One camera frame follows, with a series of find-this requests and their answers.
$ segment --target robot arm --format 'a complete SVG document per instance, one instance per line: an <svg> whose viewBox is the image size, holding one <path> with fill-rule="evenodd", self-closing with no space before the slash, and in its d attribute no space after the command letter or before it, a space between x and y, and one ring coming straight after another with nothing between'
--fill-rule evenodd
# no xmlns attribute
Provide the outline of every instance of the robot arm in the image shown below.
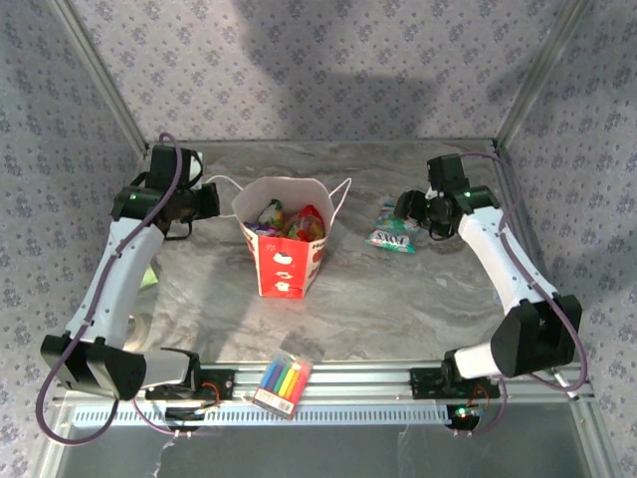
<svg viewBox="0 0 637 478"><path fill-rule="evenodd" d="M504 375L508 377L565 365L575 344L535 285L547 292L577 330L581 306L573 296L561 296L537 270L513 233L500 230L503 211L486 186L471 187L460 155L428 161L431 189L408 191L399 198L395 215L411 217L442 238L458 233L478 256L502 301L505 318L487 342L449 351L442 363L448 381ZM505 250L501 234L531 273L530 284Z"/></svg>
<svg viewBox="0 0 637 478"><path fill-rule="evenodd" d="M87 330L58 371L58 380L67 389L128 400L141 389L159 384L174 384L182 389L197 386L199 361L195 354L160 350L142 355L123 350L134 298L170 224L179 220L191 230L192 221L219 215L215 185L201 185L203 164L199 153L183 148L181 152L186 160L177 189L153 222L142 228L113 262ZM175 167L174 148L157 145L152 150L150 170L117 195L106 249L80 308L61 337L46 336L42 344L41 354L50 367L85 324L87 309L99 289L106 262L117 255L115 248L120 241L159 202L170 185Z"/></svg>

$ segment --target white handle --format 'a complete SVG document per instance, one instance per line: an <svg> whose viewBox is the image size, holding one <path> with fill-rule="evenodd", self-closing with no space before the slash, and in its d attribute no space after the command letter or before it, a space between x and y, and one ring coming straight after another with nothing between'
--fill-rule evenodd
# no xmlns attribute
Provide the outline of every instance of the white handle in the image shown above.
<svg viewBox="0 0 637 478"><path fill-rule="evenodd" d="M334 209L334 213L331 216L331 220L329 221L329 227L331 228L331 226L334 223L334 219L336 218L336 214L338 214L338 211L340 210L342 203L345 202L345 198L347 197L347 193L349 192L349 188L351 187L351 177L349 177L348 179L346 179L345 181L343 181L341 184L339 184L334 191L332 191L329 194L329 197L332 197L336 194L336 192L341 189L343 186L346 185L345 188L345 192L342 194L342 197L340 198L340 202L338 203L338 205L336 206L336 208Z"/></svg>
<svg viewBox="0 0 637 478"><path fill-rule="evenodd" d="M240 191L243 191L243 187L241 187L237 181L235 181L232 177L226 176L225 174L215 174L214 176L209 177L208 179L206 179L206 184L214 181L218 177L221 177L222 179L230 181L233 185L237 187L237 189L239 189ZM217 217L221 217L221 218L237 217L237 215L236 214L219 214Z"/></svg>

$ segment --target gray marble tabletop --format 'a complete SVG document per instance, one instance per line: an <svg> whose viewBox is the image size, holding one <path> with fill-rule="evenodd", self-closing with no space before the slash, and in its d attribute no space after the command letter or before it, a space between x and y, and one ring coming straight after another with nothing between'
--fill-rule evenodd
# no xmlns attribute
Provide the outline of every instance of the gray marble tabletop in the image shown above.
<svg viewBox="0 0 637 478"><path fill-rule="evenodd" d="M427 188L426 160L462 149L441 142L219 144L202 148L209 174L241 184L265 175L314 177L328 189L352 177L318 277L302 300L261 298L236 219L194 223L153 262L158 284L133 307L130 350L174 347L202 360L268 359L284 342L325 360L440 359L489 335L503 318L496 291L460 238L416 237L416 253L365 244L383 202ZM472 184L497 193L487 159L464 160ZM236 189L217 181L222 213Z"/></svg>

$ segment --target patterned wallpaper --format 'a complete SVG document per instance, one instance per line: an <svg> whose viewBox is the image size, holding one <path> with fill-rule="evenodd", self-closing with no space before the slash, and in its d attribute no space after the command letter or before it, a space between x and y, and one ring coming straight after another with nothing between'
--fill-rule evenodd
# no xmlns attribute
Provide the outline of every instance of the patterned wallpaper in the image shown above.
<svg viewBox="0 0 637 478"><path fill-rule="evenodd" d="M78 307L136 158L46 2L0 18L0 476L24 477L42 336Z"/></svg>
<svg viewBox="0 0 637 478"><path fill-rule="evenodd" d="M495 136L561 0L73 0L146 139Z"/></svg>
<svg viewBox="0 0 637 478"><path fill-rule="evenodd" d="M544 262L582 338L625 476L637 477L637 6L597 2L509 148Z"/></svg>

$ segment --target red and white paper box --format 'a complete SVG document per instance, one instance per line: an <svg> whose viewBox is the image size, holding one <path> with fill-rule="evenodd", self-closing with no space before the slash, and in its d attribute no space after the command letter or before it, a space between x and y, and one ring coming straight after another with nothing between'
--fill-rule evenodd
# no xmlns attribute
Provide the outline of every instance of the red and white paper box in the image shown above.
<svg viewBox="0 0 637 478"><path fill-rule="evenodd" d="M329 193L316 179L268 176L251 182L233 199L233 212L255 258L259 295L289 299L301 299L305 295L317 277L334 215L347 190L335 210L331 195L345 184L348 189L351 179ZM314 242L265 237L244 226L244 222L256 223L272 199L281 201L286 217L296 214L308 204L314 206L325 225L325 237Z"/></svg>

